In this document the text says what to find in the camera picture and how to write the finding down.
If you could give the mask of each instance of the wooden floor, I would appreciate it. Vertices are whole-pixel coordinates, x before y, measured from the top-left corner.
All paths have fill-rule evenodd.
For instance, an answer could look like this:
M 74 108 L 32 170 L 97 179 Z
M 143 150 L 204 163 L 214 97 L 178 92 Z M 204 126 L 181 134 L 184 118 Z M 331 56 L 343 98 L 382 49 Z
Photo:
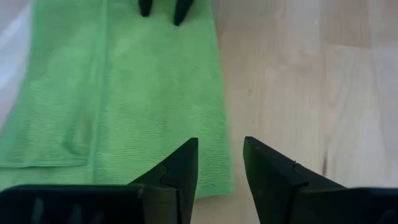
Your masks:
M 236 193 L 194 223 L 258 223 L 242 159 L 254 136 L 348 187 L 398 187 L 398 1 L 215 0 Z

